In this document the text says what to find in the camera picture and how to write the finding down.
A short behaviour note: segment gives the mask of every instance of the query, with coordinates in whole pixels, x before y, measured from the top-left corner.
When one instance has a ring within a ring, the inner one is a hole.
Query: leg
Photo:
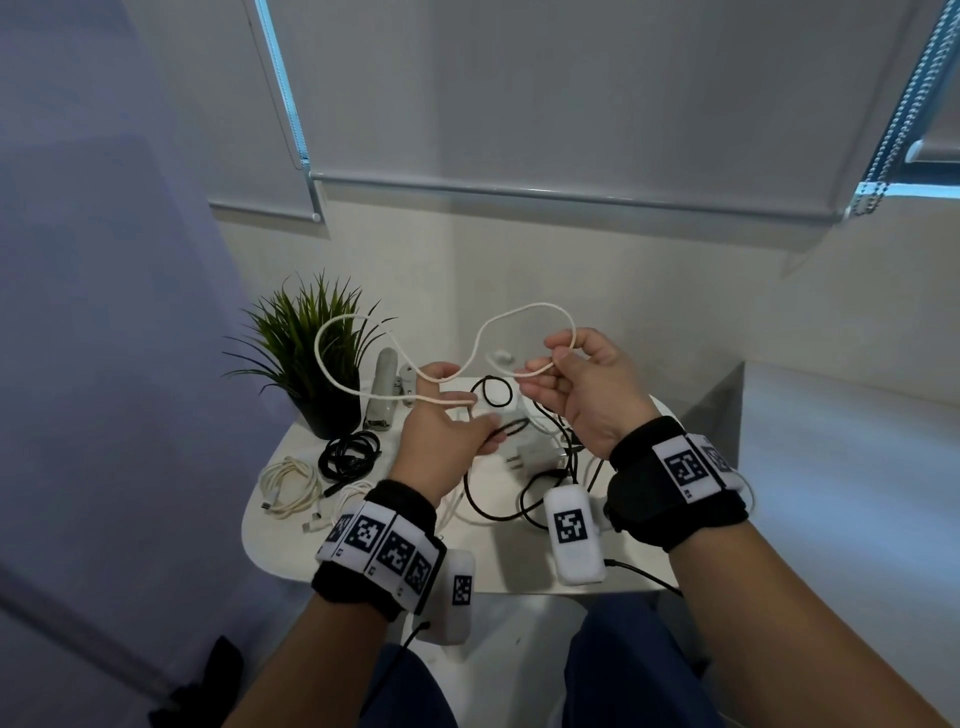
[[[403,656],[361,718],[360,728],[457,728],[457,721],[433,675],[417,655],[399,644],[383,645],[373,669],[371,687],[380,681],[400,652]]]
[[[723,728],[666,627],[639,594],[601,598],[570,642],[564,728]]]

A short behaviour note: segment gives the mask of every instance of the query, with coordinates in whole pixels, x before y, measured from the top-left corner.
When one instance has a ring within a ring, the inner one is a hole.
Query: left forearm
[[[373,607],[314,596],[224,728],[356,725],[386,632]]]

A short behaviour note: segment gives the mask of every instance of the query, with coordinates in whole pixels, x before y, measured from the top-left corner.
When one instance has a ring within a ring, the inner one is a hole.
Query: gray roller blind
[[[910,152],[910,161],[960,162],[960,73],[956,70],[924,138]]]
[[[271,0],[327,178],[833,219],[941,0]]]
[[[183,122],[178,140],[209,201],[312,216],[253,3],[124,2]]]

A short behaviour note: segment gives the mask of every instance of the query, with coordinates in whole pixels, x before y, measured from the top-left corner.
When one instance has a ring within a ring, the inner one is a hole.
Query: right forearm
[[[698,531],[670,563],[752,726],[947,726],[748,522]]]

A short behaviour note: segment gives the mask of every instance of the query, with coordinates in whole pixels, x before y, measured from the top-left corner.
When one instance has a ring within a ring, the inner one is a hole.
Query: black wristband
[[[437,511],[429,500],[413,488],[396,480],[381,480],[367,493],[366,500],[395,511],[432,537],[437,526]],[[378,587],[364,574],[333,562],[324,561],[320,564],[310,586],[331,603],[370,604],[387,621],[394,621],[403,611],[393,595]]]
[[[680,423],[660,417],[631,432],[611,453],[617,474],[611,479],[604,513],[617,531],[625,530],[665,551],[701,528],[734,525],[748,517],[740,495],[724,485],[707,461],[703,466],[721,490],[694,502],[681,495],[653,447],[682,435]]]

